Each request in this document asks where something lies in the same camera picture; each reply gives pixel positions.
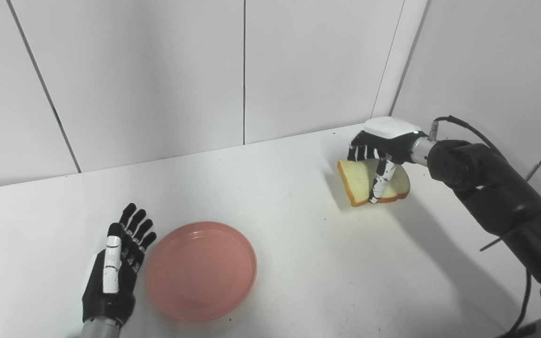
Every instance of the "white finger segment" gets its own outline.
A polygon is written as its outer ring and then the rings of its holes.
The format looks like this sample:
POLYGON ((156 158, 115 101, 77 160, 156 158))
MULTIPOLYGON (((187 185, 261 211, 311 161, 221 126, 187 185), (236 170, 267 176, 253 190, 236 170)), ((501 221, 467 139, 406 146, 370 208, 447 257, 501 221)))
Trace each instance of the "white finger segment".
POLYGON ((103 259, 103 293, 118 293, 121 243, 120 237, 108 236, 103 259))

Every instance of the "white wall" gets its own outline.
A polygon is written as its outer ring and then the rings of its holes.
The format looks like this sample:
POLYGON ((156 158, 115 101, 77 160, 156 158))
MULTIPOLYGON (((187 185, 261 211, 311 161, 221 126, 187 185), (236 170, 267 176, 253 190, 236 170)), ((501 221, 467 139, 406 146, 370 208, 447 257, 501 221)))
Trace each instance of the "white wall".
MULTIPOLYGON (((387 114, 426 0, 249 0, 247 12, 243 0, 12 2, 89 171, 387 114)), ((0 83, 22 88, 24 106, 0 90, 0 184, 76 172, 0 4, 4 27, 0 58, 15 63, 0 83), (31 133, 9 137, 23 124, 31 133)))
POLYGON ((13 17, 0 0, 0 185, 76 172, 13 17))
MULTIPOLYGON (((419 13, 422 2, 410 0, 419 13)), ((246 143, 370 118, 403 4, 403 0, 249 0, 246 143)), ((406 11, 406 20, 418 21, 420 15, 410 12, 415 10, 406 11)), ((412 22, 401 35, 413 37, 417 25, 412 22)), ((394 52, 403 55, 402 60, 409 51, 406 38, 400 37, 404 41, 394 52)), ((398 67, 391 67, 392 82, 400 78, 398 67)))
POLYGON ((15 0, 84 171, 242 144, 243 0, 15 0))
MULTIPOLYGON (((541 158, 541 1, 433 0, 393 116, 455 115, 520 171, 541 158)), ((442 137, 473 139, 458 127, 442 137)))

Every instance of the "pink plate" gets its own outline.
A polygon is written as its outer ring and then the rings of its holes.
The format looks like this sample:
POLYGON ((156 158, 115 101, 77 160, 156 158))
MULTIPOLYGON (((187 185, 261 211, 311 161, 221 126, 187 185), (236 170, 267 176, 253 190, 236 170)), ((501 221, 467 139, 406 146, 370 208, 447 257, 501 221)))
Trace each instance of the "pink plate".
POLYGON ((247 238, 217 222, 184 225, 165 236, 147 264, 147 290, 156 306, 182 321, 201 322, 236 308, 256 278, 247 238))

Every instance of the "black cable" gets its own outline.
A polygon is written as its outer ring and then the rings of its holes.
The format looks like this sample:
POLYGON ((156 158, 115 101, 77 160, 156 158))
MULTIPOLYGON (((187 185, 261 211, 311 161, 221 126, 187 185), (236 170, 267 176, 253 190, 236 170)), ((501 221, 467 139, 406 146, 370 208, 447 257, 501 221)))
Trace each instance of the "black cable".
POLYGON ((530 274, 530 271, 526 269, 526 293, 523 296, 523 302, 521 303, 521 312, 519 313, 519 317, 517 318, 517 321, 513 324, 513 326, 510 328, 508 332, 500 336, 500 338, 514 338, 517 332, 517 329, 519 329, 519 326, 521 323, 523 323, 523 319, 526 317, 527 312, 527 304, 530 301, 530 295, 532 294, 532 274, 530 274))
POLYGON ((447 121, 447 122, 450 122, 450 123, 453 123, 453 124, 457 124, 457 125, 461 126, 462 128, 469 129, 475 135, 477 135, 477 137, 479 137, 481 139, 481 141, 483 141, 485 144, 487 144, 490 148, 494 149, 494 151, 500 157, 504 158, 504 155, 500 152, 500 150, 498 150, 498 147, 496 147, 496 145, 494 145, 494 143, 492 143, 492 141, 490 141, 487 137, 485 137, 485 135, 483 135, 483 133, 481 133, 479 130, 473 128, 472 125, 468 124, 467 122, 464 122, 463 120, 460 120, 460 118, 454 117, 452 115, 450 115, 450 116, 440 116, 440 117, 436 118, 433 121, 447 121))
MULTIPOLYGON (((490 141, 487 137, 485 137, 485 135, 483 135, 483 133, 481 133, 479 130, 473 128, 467 122, 464 122, 463 120, 460 120, 460 118, 456 118, 456 117, 454 117, 452 115, 449 115, 449 116, 440 116, 440 117, 434 119, 433 121, 435 121, 435 122, 447 121, 447 122, 450 122, 450 123, 453 123, 453 124, 457 124, 458 126, 461 126, 462 128, 469 129, 475 135, 477 135, 477 137, 479 137, 481 139, 481 141, 483 141, 485 144, 487 144, 487 146, 492 148, 499 156, 504 158, 504 155, 502 154, 502 152, 500 152, 500 150, 498 150, 498 147, 496 147, 496 145, 494 145, 494 143, 492 143, 492 141, 490 141)), ((499 338, 514 338, 516 336, 515 333, 517 332, 517 329, 519 329, 519 326, 521 325, 521 323, 523 323, 523 320, 526 318, 527 304, 530 301, 530 295, 531 294, 532 294, 532 274, 530 274, 530 271, 528 269, 526 269, 526 292, 523 295, 523 302, 521 303, 521 311, 519 313, 519 317, 517 318, 517 321, 515 321, 513 326, 509 329, 509 331, 507 331, 505 334, 503 334, 499 338)))

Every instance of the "cable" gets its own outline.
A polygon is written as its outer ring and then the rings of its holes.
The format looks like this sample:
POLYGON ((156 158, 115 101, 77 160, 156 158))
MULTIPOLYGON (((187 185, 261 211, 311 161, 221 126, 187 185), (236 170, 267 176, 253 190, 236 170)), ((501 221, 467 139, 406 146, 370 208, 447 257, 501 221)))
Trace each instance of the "cable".
MULTIPOLYGON (((473 126, 468 124, 467 122, 464 122, 463 120, 460 120, 460 118, 456 118, 456 117, 454 117, 452 115, 440 116, 440 117, 433 120, 434 124, 432 124, 432 134, 433 134, 434 137, 435 137, 435 135, 437 135, 437 132, 438 132, 437 123, 439 121, 447 121, 447 122, 450 122, 450 123, 453 123, 453 124, 457 124, 458 126, 461 126, 462 128, 466 128, 466 129, 472 131, 475 135, 477 135, 477 137, 479 137, 481 139, 481 141, 483 141, 485 144, 487 144, 487 146, 492 148, 500 157, 505 159, 502 152, 500 152, 500 150, 498 150, 498 147, 496 147, 496 145, 494 145, 494 143, 492 143, 492 141, 490 141, 487 137, 485 137, 485 135, 483 135, 483 133, 481 133, 479 130, 473 128, 473 126)), ((493 244, 496 244, 497 242, 500 242, 500 240, 502 240, 503 237, 505 237, 505 236, 502 236, 502 237, 498 238, 497 240, 495 240, 494 242, 488 244, 487 246, 482 248, 481 251, 485 250, 486 248, 488 248, 490 246, 493 246, 493 244)), ((519 313, 519 317, 517 318, 517 321, 515 321, 513 326, 509 329, 509 331, 507 331, 505 334, 503 334, 499 338, 514 338, 516 336, 517 329, 519 329, 519 326, 521 325, 521 323, 523 323, 523 320, 526 318, 527 304, 530 301, 530 295, 531 294, 532 294, 532 274, 530 274, 530 271, 528 269, 526 269, 526 292, 523 295, 523 302, 521 303, 521 311, 519 313)))
POLYGON ((490 141, 487 137, 485 137, 485 135, 483 135, 483 133, 481 133, 479 130, 473 128, 472 125, 468 124, 467 122, 464 122, 463 120, 460 120, 460 118, 454 117, 452 115, 450 115, 450 116, 440 116, 440 117, 434 119, 433 121, 436 121, 436 122, 438 122, 438 121, 447 121, 447 122, 450 122, 450 123, 453 123, 453 124, 457 124, 457 125, 461 126, 462 128, 469 129, 475 135, 477 135, 477 137, 479 137, 481 139, 481 141, 483 141, 485 144, 487 144, 490 148, 494 149, 494 151, 500 157, 504 158, 504 155, 500 152, 500 150, 498 150, 498 147, 496 147, 496 145, 494 145, 494 143, 492 143, 492 141, 490 141))
POLYGON ((526 293, 523 296, 523 302, 521 303, 521 312, 519 313, 519 317, 517 318, 517 321, 513 324, 513 326, 510 328, 508 332, 500 336, 500 338, 514 338, 517 332, 517 329, 519 329, 519 326, 521 323, 523 323, 523 319, 526 318, 526 312, 527 312, 527 304, 530 301, 530 295, 532 294, 532 274, 530 274, 530 271, 526 269, 526 293))

